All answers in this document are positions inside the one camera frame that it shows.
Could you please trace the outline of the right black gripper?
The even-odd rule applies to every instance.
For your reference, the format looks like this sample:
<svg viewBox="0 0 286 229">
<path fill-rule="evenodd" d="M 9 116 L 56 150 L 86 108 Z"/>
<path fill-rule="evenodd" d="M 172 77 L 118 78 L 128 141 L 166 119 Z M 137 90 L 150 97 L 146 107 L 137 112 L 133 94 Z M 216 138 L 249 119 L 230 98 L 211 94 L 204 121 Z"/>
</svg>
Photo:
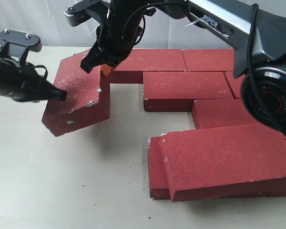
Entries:
<svg viewBox="0 0 286 229">
<path fill-rule="evenodd" d="M 138 36 L 139 24 L 143 18 L 141 7 L 144 0 L 112 0 L 105 22 L 97 39 L 98 46 L 93 46 L 81 60 L 80 67 L 90 73 L 101 65 L 101 72 L 109 76 L 133 49 Z"/>
</svg>

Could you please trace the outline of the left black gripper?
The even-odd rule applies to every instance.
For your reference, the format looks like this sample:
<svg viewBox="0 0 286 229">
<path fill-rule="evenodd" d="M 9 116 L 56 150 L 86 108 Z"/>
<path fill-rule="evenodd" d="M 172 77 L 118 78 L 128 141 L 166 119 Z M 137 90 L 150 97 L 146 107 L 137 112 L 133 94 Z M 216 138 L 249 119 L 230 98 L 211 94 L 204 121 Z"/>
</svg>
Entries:
<svg viewBox="0 0 286 229">
<path fill-rule="evenodd" d="M 13 59 L 0 58 L 0 96 L 16 102 L 65 101 L 67 91 L 53 87 L 47 77 L 48 70 L 43 65 L 20 65 Z"/>
</svg>

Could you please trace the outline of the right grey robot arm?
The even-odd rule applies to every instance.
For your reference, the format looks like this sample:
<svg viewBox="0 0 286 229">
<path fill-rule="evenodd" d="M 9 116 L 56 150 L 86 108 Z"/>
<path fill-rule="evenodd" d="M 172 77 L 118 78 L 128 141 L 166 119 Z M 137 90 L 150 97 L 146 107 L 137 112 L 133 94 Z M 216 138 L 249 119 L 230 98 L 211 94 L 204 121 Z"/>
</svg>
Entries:
<svg viewBox="0 0 286 229">
<path fill-rule="evenodd" d="M 243 77 L 241 98 L 257 121 L 286 136 L 286 18 L 237 0 L 84 0 L 74 15 L 78 23 L 98 21 L 97 38 L 81 61 L 115 68 L 139 41 L 145 16 L 161 10 L 173 19 L 187 18 L 234 50 L 234 77 Z"/>
</svg>

